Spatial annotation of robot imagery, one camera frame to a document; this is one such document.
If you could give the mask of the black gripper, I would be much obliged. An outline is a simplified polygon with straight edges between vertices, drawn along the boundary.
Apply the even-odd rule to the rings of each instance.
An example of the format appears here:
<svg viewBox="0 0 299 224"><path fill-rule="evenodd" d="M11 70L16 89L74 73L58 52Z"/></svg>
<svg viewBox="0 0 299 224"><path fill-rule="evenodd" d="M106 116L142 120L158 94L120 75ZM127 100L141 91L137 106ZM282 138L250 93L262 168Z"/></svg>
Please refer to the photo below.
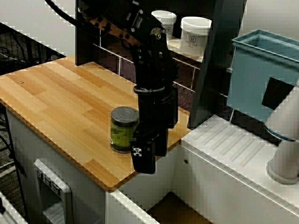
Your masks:
<svg viewBox="0 0 299 224"><path fill-rule="evenodd" d="M130 143L131 157L136 172L152 175L156 171L155 156L166 156L168 130L178 121L178 90L173 86L156 90L135 86L134 92L138 96L139 123Z"/></svg>

